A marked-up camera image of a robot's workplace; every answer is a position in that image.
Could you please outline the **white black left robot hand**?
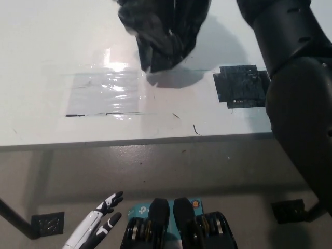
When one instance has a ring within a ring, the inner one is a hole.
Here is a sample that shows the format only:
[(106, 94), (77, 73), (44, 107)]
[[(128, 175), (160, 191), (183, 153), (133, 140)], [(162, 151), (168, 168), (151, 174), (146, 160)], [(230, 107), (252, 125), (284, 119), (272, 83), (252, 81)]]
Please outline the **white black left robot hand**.
[(123, 192), (117, 192), (106, 198), (92, 210), (76, 227), (63, 248), (96, 248), (121, 219), (121, 213), (115, 213), (103, 225), (102, 218), (114, 211), (123, 200)]

